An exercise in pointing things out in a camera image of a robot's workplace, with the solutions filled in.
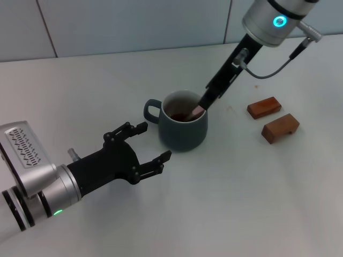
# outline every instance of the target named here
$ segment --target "cable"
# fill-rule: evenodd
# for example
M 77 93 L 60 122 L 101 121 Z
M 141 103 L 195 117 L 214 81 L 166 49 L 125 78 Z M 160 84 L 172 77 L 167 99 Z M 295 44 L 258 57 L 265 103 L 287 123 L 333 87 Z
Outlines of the cable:
M 256 75 L 256 74 L 254 74 L 252 71 L 250 71 L 250 70 L 248 69 L 246 63 L 244 63 L 244 62 L 241 63 L 241 67 L 242 67 L 242 69 L 246 70 L 250 75 L 252 75 L 253 77 L 255 77 L 255 78 L 257 78 L 257 79 L 268 79 L 268 78 L 271 78 L 272 76 L 278 74 L 280 71 L 282 71 L 282 69 L 283 69 L 284 67 L 286 67 L 287 64 L 290 63 L 290 61 L 291 61 L 291 59 L 289 59 L 287 62 L 285 62 L 284 65 L 281 66 L 281 68 L 278 69 L 277 71 L 275 71 L 274 73 L 272 73 L 272 74 L 270 74 L 270 75 L 268 75 L 268 76 L 263 76 L 263 77 L 258 76 L 258 75 Z

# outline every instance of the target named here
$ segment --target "white tile wall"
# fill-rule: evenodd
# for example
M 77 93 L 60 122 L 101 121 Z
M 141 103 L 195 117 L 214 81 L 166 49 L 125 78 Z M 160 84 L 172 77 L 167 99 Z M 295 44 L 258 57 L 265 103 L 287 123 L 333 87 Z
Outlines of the white tile wall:
M 221 44 L 230 0 L 39 0 L 59 57 Z
M 1 0 L 0 35 L 0 62 L 55 57 L 35 0 Z
M 226 43 L 239 42 L 245 35 L 242 18 L 254 0 L 232 0 Z M 343 33 L 343 22 L 340 21 L 343 10 L 342 0 L 320 0 L 304 21 L 324 34 Z M 295 29 L 290 37 L 303 36 Z

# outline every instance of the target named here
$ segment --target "mug handle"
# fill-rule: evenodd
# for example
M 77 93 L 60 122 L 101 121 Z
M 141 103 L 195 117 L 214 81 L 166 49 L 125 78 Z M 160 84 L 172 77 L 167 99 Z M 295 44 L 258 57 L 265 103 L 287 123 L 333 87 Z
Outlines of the mug handle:
M 159 100 L 150 99 L 149 101 L 146 102 L 146 104 L 144 106 L 144 112 L 143 112 L 144 118 L 148 122 L 158 124 L 159 123 L 159 117 L 156 117 L 149 112 L 149 106 L 154 106 L 154 107 L 160 109 L 160 111 L 161 111 L 162 102 Z

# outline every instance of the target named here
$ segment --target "grout line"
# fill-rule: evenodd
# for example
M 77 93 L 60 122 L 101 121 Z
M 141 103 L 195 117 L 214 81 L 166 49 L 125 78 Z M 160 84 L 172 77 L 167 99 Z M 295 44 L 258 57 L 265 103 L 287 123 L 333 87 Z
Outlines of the grout line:
M 231 8 L 232 8 L 232 2 L 234 0 L 231 0 L 230 1 L 230 7 L 229 7 L 229 13 L 227 14 L 227 21 L 226 21 L 226 27 L 225 27 L 225 34 L 224 34 L 224 41 L 223 41 L 223 44 L 225 44 L 226 42 L 226 36 L 227 36 L 227 29 L 229 27 L 229 19 L 230 19 L 230 14 L 231 14 Z
M 43 16 L 43 12 L 42 12 L 42 9 L 41 9 L 41 6 L 40 6 L 38 0 L 36 0 L 36 3 L 37 3 L 37 6 L 38 6 L 38 9 L 39 9 L 39 13 L 41 14 L 41 17 L 42 17 L 42 20 L 43 20 L 45 30 L 46 30 L 46 32 L 47 32 L 47 34 L 48 34 L 48 37 L 49 37 L 49 40 L 50 40 L 50 44 L 51 44 L 51 46 L 53 47 L 55 57 L 58 58 L 58 55 L 57 55 L 57 52 L 56 52 L 56 49 L 55 49 L 53 40 L 52 40 L 52 38 L 51 38 L 51 35 L 50 35 L 50 32 L 49 32 L 47 23 L 45 22 L 45 18 L 44 18 L 44 16 Z

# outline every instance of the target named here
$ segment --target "blue indicator light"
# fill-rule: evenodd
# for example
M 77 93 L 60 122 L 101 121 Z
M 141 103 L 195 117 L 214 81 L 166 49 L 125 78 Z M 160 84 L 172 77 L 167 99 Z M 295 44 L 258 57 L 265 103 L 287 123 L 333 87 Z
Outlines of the blue indicator light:
M 277 16 L 274 21 L 274 26 L 277 28 L 281 28 L 284 27 L 284 25 L 286 25 L 287 23 L 287 18 L 285 16 Z

